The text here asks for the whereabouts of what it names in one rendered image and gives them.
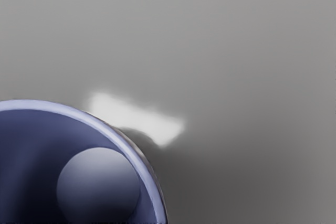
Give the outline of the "blue cup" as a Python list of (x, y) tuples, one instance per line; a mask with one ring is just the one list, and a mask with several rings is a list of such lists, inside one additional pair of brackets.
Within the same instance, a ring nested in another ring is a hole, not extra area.
[(120, 129), (59, 103), (0, 102), (0, 224), (168, 224), (160, 184)]

